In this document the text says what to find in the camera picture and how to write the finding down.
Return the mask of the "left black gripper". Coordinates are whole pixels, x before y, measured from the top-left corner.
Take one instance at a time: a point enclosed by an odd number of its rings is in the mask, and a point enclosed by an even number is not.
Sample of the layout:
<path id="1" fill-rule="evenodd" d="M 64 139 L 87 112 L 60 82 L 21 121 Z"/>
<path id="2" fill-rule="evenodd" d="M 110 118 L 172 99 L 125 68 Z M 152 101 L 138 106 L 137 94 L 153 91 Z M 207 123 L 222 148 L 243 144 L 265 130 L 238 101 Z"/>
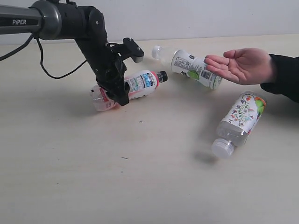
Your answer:
<path id="1" fill-rule="evenodd" d="M 121 55 L 114 48 L 119 44 L 106 44 L 100 53 L 100 70 L 96 79 L 101 87 L 107 89 L 106 94 L 120 106 L 129 103 L 130 86 L 124 82 L 126 66 Z"/>

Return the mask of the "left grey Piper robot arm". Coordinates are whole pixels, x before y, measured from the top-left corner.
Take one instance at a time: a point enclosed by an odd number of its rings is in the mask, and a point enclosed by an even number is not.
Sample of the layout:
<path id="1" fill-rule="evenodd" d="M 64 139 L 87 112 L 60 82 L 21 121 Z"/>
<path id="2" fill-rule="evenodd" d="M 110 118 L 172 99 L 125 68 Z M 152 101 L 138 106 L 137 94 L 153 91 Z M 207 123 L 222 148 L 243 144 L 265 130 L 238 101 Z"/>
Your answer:
<path id="1" fill-rule="evenodd" d="M 31 33 L 29 40 L 73 39 L 96 76 L 98 85 L 119 105 L 128 104 L 129 85 L 124 82 L 124 60 L 138 55 L 137 44 L 129 38 L 112 46 L 107 40 L 103 13 L 93 6 L 75 2 L 38 0 L 31 7 L 0 7 L 2 35 Z"/>

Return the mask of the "black sleeved forearm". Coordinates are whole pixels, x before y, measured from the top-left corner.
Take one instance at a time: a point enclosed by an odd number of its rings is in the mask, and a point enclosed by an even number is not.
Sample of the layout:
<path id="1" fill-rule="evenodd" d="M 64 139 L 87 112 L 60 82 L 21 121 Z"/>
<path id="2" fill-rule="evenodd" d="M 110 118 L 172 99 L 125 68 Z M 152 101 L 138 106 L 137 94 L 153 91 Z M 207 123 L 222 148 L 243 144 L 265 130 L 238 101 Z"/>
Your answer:
<path id="1" fill-rule="evenodd" d="M 260 87 L 269 93 L 284 95 L 299 102 L 299 57 L 270 54 L 276 78 L 272 83 L 262 83 Z"/>

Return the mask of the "open palm human hand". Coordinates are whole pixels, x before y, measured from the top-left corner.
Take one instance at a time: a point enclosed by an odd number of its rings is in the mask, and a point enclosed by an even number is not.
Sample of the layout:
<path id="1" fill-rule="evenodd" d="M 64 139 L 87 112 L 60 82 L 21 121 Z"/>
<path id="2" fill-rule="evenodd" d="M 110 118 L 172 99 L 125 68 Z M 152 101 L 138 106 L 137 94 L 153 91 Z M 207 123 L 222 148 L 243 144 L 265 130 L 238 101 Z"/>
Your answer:
<path id="1" fill-rule="evenodd" d="M 223 56 L 207 55 L 204 63 L 208 71 L 240 85 L 273 83 L 277 77 L 271 56 L 258 48 L 233 49 Z"/>

